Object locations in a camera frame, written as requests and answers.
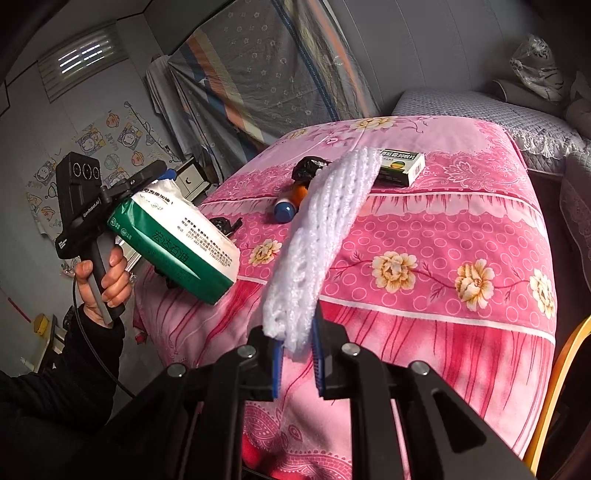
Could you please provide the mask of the black left sleeve forearm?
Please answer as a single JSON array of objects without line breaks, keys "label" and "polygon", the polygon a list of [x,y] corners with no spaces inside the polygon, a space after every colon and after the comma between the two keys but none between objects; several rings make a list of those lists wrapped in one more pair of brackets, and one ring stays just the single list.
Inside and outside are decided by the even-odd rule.
[{"label": "black left sleeve forearm", "polygon": [[1,374],[3,479],[100,477],[124,336],[121,322],[100,326],[80,310],[53,369]]}]

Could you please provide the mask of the person's left hand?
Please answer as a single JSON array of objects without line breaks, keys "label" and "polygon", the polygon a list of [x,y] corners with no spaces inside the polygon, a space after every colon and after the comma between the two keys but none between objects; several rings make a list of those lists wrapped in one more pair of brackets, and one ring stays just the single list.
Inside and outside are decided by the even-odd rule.
[{"label": "person's left hand", "polygon": [[109,269],[103,276],[100,285],[103,288],[101,301],[94,298],[89,279],[92,278],[93,263],[90,260],[81,261],[75,267],[75,279],[83,302],[85,315],[94,323],[111,328],[112,321],[105,322],[100,310],[103,303],[109,308],[124,305],[132,293],[130,274],[126,271],[127,260],[120,246],[114,246],[109,257]]}]

